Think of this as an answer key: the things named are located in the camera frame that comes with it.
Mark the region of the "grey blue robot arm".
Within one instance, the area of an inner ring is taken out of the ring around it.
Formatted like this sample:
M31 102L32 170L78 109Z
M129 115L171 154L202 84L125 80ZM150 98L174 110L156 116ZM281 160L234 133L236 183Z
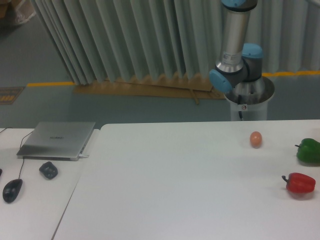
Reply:
M223 0L226 17L222 45L209 81L215 89L227 93L242 82L262 76L263 50L254 43L245 43L251 11L256 0Z

